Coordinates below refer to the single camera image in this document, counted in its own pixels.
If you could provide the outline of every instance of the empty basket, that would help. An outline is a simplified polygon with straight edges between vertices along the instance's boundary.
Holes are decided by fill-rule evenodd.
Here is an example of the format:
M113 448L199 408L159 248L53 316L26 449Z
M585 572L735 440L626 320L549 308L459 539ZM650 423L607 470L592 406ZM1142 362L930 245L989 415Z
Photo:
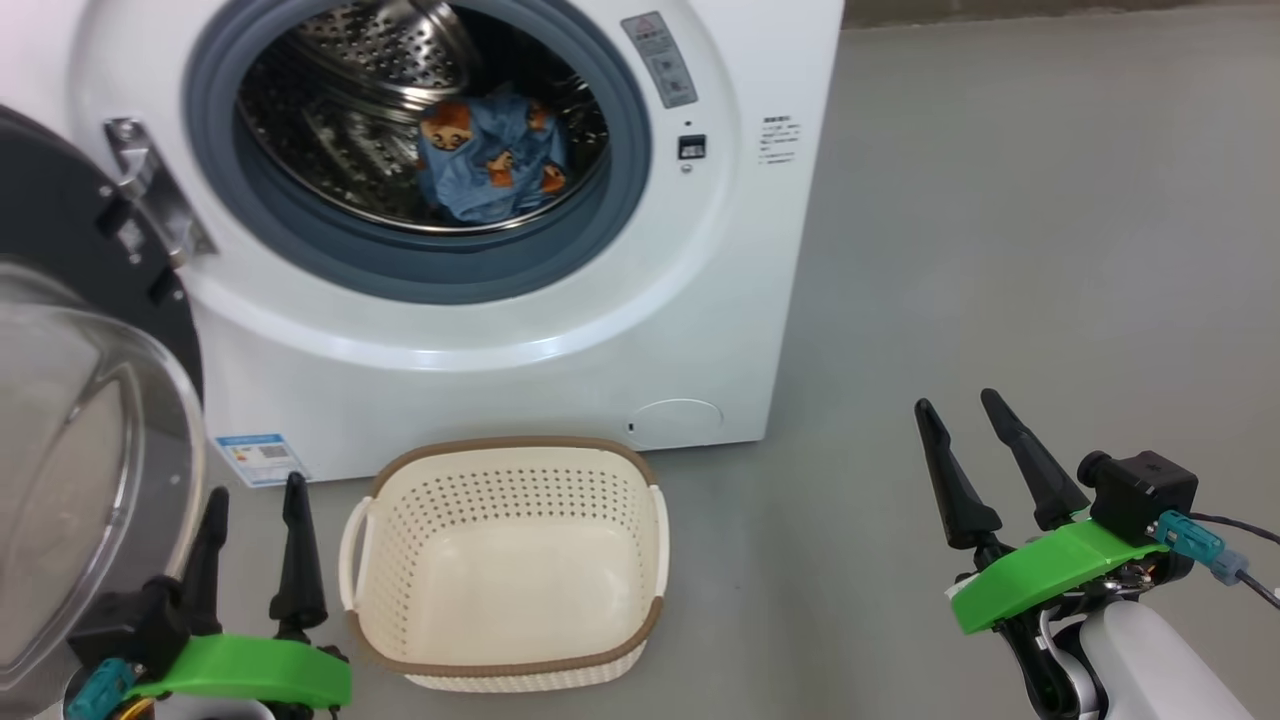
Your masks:
M662 491L631 450L483 439L388 465L347 520L338 584L361 644L410 680L549 691L635 665L662 611L668 555Z

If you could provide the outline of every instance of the blue clothing with cartoon bears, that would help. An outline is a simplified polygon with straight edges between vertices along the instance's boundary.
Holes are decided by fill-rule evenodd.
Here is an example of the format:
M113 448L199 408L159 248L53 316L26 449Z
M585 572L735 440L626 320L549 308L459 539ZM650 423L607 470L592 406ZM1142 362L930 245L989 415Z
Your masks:
M567 186L563 124L536 100L445 100L422 113L419 129L422 193L460 223L527 213Z

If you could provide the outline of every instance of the concrete floor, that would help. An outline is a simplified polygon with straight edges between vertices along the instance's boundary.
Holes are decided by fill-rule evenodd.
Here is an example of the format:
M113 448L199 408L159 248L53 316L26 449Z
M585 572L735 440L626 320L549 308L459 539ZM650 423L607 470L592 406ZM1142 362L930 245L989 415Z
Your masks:
M608 685L476 697L357 657L343 717L1030 717L998 638L963 637L942 597L969 560L911 404L933 398L1006 542L1036 530L986 386L1073 471L1157 450L1199 474L1199 510L1280 527L1276 37L1271 8L846 33L771 436L652 456L675 566L644 659ZM365 492L314 488L334 609ZM279 501L233 493L228 630L273 632ZM1280 583L1277 548L1230 539ZM1203 571L1147 602L1276 715L1274 610ZM340 621L315 635L355 650Z

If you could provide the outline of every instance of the basket handle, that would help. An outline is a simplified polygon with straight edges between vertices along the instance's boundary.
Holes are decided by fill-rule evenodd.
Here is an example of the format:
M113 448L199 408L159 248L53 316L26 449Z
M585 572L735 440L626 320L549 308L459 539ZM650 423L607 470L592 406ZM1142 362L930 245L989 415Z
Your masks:
M658 588L654 597L667 594L667 574L671 571L671 527L667 521L667 500L662 496L662 488L649 486L653 493L653 507L658 515Z
M369 503L372 501L372 497L365 497L351 511L351 518L347 518L347 527L342 530L342 544L338 546L338 594L342 597L343 610L347 611L356 609L356 588L351 580L352 556L356 553L356 537L360 536L360 527L364 524L365 515L369 512ZM369 555L367 543L365 544L365 555ZM361 562L360 565L360 574L364 575L367 562Z

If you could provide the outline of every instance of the white washing machine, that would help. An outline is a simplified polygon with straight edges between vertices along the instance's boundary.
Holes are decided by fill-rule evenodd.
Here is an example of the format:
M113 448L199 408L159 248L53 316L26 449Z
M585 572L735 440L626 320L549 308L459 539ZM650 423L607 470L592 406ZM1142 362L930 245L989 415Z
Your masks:
M0 105L120 178L104 242L166 240L182 286L154 296L191 302L251 483L477 436L754 441L841 8L22 3ZM556 117L563 192L467 224L424 199L417 120L495 94Z

